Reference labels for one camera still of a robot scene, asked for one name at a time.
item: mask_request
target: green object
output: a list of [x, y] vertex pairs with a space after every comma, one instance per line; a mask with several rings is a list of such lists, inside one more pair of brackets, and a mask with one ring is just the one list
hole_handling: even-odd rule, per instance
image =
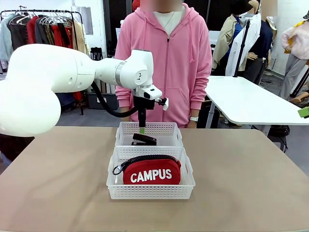
[[140, 134], [145, 134], [145, 127], [140, 128]]
[[300, 117], [308, 118], [309, 117], [309, 107], [299, 110], [298, 113]]

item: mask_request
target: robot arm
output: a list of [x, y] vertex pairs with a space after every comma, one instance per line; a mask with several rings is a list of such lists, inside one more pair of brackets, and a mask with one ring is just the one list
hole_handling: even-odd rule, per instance
[[137, 98], [162, 102], [153, 70], [152, 53], [146, 51], [133, 50], [126, 61], [93, 61], [58, 46], [20, 47], [11, 56], [6, 79], [0, 81], [0, 133], [30, 137], [49, 131], [61, 113], [55, 93], [85, 90], [94, 79], [132, 89]]

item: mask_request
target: red pouch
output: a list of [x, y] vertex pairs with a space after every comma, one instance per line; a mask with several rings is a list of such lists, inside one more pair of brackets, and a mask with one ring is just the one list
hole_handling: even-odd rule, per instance
[[113, 170], [114, 175], [124, 172], [125, 185], [178, 185], [181, 163], [173, 156], [138, 156]]

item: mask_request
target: hoodie drawstring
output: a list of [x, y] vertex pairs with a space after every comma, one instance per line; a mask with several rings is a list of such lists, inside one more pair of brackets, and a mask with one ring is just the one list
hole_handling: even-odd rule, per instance
[[146, 18], [144, 18], [144, 22], [145, 22], [145, 25], [144, 25], [144, 36], [143, 36], [143, 50], [145, 50], [145, 41], [146, 41], [146, 29], [147, 29], [147, 19]]
[[192, 38], [192, 20], [191, 20], [191, 15], [189, 15], [189, 54], [190, 54], [190, 63], [194, 62], [195, 60], [193, 59], [193, 38]]

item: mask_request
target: white wall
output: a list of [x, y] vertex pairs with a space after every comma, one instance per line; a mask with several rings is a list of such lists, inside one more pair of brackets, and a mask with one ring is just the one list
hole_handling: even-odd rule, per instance
[[[19, 5], [27, 9], [71, 11], [72, 0], [0, 0], [0, 11], [19, 9]], [[86, 39], [89, 47], [102, 47], [106, 57], [103, 0], [75, 0], [75, 5], [91, 7], [93, 35], [87, 35]]]
[[303, 16], [307, 14], [308, 10], [309, 0], [278, 0], [278, 17], [275, 19], [278, 34], [272, 53], [272, 57], [278, 58], [278, 60], [273, 71], [282, 75], [285, 74], [285, 66], [289, 55], [284, 54], [281, 46], [281, 35], [288, 28], [303, 21]]

